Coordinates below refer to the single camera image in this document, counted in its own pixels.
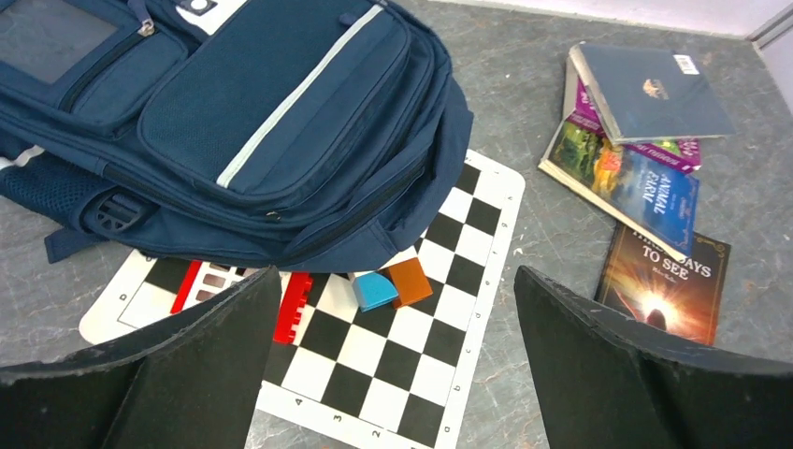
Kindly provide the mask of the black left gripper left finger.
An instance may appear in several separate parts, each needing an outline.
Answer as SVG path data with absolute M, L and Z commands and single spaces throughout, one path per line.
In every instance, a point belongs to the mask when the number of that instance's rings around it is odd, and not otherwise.
M 2 446 L 243 447 L 280 300 L 264 268 L 114 340 L 2 368 Z

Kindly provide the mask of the navy blue student backpack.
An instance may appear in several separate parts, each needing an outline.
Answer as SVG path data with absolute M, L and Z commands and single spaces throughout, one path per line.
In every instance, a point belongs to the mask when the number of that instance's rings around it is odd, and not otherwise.
M 390 1 L 5 1 L 1 193 L 103 241 L 283 271 L 379 268 L 455 185 L 473 116 Z

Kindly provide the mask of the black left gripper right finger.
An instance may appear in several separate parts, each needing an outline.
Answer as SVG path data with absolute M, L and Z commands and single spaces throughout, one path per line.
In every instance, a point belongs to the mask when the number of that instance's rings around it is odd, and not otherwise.
M 514 298 L 554 448 L 788 448 L 792 366 L 640 323 L 527 266 Z

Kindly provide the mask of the dark blue hardcover book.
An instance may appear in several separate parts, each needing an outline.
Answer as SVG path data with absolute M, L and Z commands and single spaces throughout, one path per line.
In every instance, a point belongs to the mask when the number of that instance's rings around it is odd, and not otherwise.
M 570 48 L 569 63 L 613 143 L 735 133 L 716 91 L 687 54 L 580 42 Z

